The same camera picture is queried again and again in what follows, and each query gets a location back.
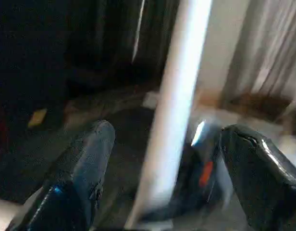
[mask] white pipe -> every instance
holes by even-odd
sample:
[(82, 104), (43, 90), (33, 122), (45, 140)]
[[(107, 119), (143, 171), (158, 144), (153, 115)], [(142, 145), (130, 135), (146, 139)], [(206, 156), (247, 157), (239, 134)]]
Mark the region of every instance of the white pipe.
[(173, 193), (212, 0), (181, 0), (160, 88), (140, 185), (125, 225), (166, 205)]

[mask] wall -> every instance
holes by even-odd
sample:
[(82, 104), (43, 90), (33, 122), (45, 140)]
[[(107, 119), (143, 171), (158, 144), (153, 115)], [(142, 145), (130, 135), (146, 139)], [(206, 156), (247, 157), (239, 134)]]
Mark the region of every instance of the wall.
[(220, 93), (250, 0), (213, 0), (198, 86)]

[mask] floor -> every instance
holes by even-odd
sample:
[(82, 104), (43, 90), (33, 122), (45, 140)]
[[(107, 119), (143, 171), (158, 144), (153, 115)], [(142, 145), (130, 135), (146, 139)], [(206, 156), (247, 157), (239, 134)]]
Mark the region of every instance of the floor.
[[(116, 141), (94, 225), (121, 228), (132, 208), (153, 111), (139, 107), (106, 119), (115, 128)], [(40, 186), (51, 163), (80, 131), (81, 128), (41, 131), (33, 138), (19, 140), (0, 164), (0, 198), (22, 204)], [(237, 198), (233, 198), (225, 211), (219, 208), (208, 216), (195, 213), (176, 219), (174, 229), (242, 231), (246, 222)]]

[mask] white curtain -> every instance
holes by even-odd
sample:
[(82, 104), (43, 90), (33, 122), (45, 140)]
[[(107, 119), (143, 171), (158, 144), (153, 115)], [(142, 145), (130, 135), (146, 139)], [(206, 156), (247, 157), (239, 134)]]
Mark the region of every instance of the white curtain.
[(225, 88), (296, 97), (296, 0), (251, 1)]

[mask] curtain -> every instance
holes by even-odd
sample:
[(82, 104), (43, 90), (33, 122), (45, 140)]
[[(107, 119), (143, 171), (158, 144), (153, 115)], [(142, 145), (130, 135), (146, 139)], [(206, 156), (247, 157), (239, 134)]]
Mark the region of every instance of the curtain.
[(296, 97), (296, 0), (252, 0), (223, 91)]

